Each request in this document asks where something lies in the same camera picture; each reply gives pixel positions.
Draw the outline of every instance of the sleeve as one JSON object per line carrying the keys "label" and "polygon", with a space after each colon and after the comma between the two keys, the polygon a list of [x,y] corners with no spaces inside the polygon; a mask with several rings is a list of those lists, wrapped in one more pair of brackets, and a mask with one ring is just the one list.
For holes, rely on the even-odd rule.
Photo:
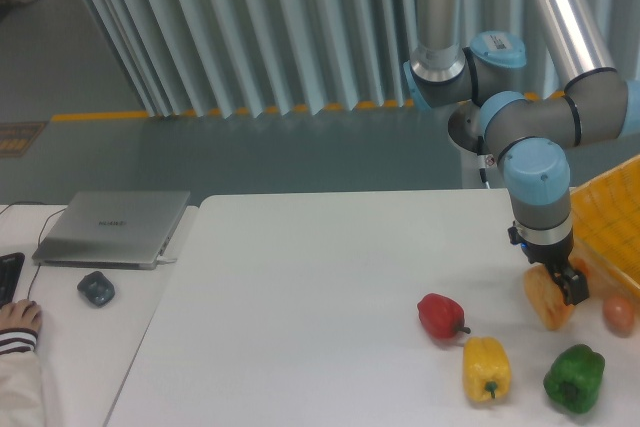
{"label": "sleeve", "polygon": [[45,425],[37,338],[26,329],[0,331],[0,427]]}

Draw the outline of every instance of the gray floor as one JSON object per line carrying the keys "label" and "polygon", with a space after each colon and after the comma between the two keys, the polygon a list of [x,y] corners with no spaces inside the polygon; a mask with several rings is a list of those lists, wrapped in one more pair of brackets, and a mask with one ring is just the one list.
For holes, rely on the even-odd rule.
{"label": "gray floor", "polygon": [[[0,12],[0,122],[140,109],[81,0]],[[215,194],[480,187],[446,133],[451,109],[50,123],[0,159],[0,203],[67,203],[78,190]],[[568,153],[578,185],[640,153],[640,137]],[[500,180],[494,178],[494,184]]]}

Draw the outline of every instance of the red bell pepper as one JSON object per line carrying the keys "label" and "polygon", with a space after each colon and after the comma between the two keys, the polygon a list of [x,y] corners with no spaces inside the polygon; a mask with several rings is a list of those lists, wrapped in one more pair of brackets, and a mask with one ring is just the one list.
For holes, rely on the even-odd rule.
{"label": "red bell pepper", "polygon": [[452,339],[458,332],[471,333],[464,325],[462,307],[444,295],[428,294],[418,303],[420,323],[434,339]]}

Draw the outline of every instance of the white table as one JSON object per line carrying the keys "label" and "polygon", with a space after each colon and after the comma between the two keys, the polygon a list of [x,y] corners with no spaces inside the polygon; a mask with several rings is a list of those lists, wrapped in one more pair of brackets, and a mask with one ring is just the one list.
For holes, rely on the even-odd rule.
{"label": "white table", "polygon": [[[31,255],[44,221],[61,208],[14,206],[0,216],[0,255],[26,256],[15,300],[27,296],[36,272]],[[187,208],[167,246],[168,258],[180,253],[197,210]],[[45,234],[56,219],[49,221]],[[43,266],[31,292],[43,307],[37,353],[48,427],[105,423],[173,266],[153,271],[101,269],[116,288],[113,300],[102,308],[93,307],[76,289],[95,270]]]}
{"label": "white table", "polygon": [[[640,335],[610,334],[596,299],[547,332],[511,221],[505,191],[207,199],[109,426],[635,425]],[[504,403],[466,400],[465,339],[425,335],[416,303],[428,292],[503,343]],[[570,419],[542,379],[580,342],[607,366],[597,406]]]}

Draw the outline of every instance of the hand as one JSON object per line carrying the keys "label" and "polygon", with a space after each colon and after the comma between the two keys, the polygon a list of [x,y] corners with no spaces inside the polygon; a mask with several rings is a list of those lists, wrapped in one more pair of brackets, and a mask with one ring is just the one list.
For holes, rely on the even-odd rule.
{"label": "hand", "polygon": [[24,299],[0,309],[0,330],[30,329],[38,333],[41,326],[42,309],[35,302]]}

